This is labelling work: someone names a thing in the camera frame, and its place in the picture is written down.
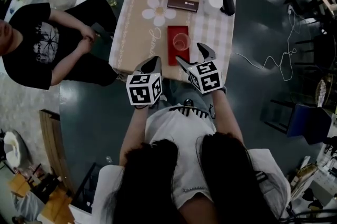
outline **red tray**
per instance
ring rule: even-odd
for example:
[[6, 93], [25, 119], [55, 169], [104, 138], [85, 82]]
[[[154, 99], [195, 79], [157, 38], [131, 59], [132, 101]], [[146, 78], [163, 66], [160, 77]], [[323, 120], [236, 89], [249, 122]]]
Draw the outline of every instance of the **red tray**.
[[175, 59], [176, 55], [181, 56], [188, 62], [190, 61], [190, 48], [188, 48], [185, 51], [177, 51], [173, 47], [173, 38], [176, 36], [176, 34], [179, 33], [185, 33], [186, 35], [189, 35], [189, 27], [185, 25], [169, 25], [167, 27], [167, 49], [168, 49], [168, 65], [170, 66], [177, 66], [178, 62]]

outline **black phone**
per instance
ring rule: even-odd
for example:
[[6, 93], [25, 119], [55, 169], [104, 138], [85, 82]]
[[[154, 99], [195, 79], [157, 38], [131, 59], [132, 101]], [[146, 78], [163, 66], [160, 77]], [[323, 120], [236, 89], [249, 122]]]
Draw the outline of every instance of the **black phone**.
[[220, 8], [221, 12], [232, 16], [235, 13], [235, 5], [233, 0], [223, 0], [223, 6]]

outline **clear plastic cup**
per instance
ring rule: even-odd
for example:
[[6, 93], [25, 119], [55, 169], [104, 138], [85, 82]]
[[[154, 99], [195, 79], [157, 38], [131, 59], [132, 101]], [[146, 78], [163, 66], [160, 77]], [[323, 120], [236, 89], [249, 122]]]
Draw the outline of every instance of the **clear plastic cup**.
[[191, 45], [191, 39], [188, 35], [184, 33], [176, 34], [173, 38], [173, 47], [177, 51], [185, 51]]

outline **black t-shirt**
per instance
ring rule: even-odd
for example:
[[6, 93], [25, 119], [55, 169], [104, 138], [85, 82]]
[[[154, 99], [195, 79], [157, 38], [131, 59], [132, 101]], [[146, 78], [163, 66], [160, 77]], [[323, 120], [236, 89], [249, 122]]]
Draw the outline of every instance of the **black t-shirt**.
[[21, 85], [46, 90], [51, 85], [60, 35], [48, 23], [50, 14], [49, 3], [26, 5], [9, 22], [23, 35], [23, 41], [3, 61], [8, 75]]

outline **checkered tablecloth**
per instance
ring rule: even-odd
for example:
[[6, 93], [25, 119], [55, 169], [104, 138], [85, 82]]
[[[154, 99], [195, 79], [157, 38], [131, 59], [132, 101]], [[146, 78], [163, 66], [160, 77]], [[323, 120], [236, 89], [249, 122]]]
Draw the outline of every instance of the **checkered tablecloth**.
[[[226, 79], [231, 55], [234, 30], [234, 15], [219, 12], [215, 16], [204, 14], [203, 1], [200, 0], [197, 13], [166, 8], [167, 0], [124, 0], [117, 22], [111, 51], [110, 65], [121, 72], [132, 73], [143, 60], [158, 55], [162, 59], [162, 75], [169, 79], [187, 81], [188, 76], [179, 66], [167, 63], [167, 26], [187, 25], [191, 38], [190, 61], [202, 62], [196, 43], [201, 42], [215, 50], [216, 59], [222, 68], [223, 81]], [[154, 19], [145, 18], [150, 8], [158, 7], [164, 13], [165, 22], [158, 26]]]

